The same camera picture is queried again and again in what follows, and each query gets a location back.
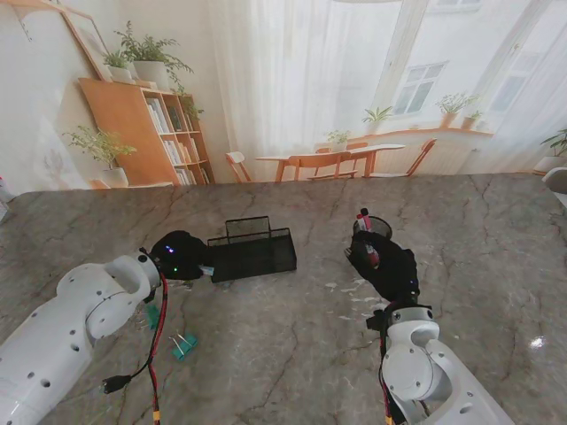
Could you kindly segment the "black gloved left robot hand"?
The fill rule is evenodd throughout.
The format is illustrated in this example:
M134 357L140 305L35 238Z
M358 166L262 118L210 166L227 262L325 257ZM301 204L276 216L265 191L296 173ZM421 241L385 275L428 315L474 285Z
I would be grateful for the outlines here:
M209 247L184 230L172 231L156 242L151 257L171 280L197 280L205 275L202 267L212 267Z

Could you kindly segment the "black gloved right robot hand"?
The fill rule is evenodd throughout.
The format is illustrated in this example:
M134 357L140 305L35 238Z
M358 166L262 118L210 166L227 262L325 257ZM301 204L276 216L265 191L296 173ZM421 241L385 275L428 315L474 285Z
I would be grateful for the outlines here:
M377 252L377 268L369 262L366 244ZM392 302L419 296L416 258L410 249L402 249L378 233L359 231L353 236L346 257L382 298Z

